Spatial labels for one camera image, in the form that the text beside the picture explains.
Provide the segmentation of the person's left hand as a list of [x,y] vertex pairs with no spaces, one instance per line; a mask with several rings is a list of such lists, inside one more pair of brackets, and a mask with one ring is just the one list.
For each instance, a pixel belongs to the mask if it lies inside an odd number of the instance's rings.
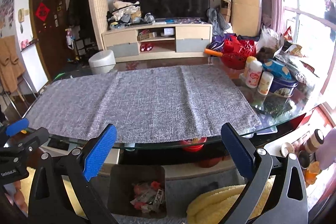
[[7,191],[6,197],[9,202],[13,205],[16,204],[17,207],[21,209],[25,214],[27,213],[28,206],[25,201],[25,197],[21,191],[21,181],[15,181],[11,184],[4,186]]

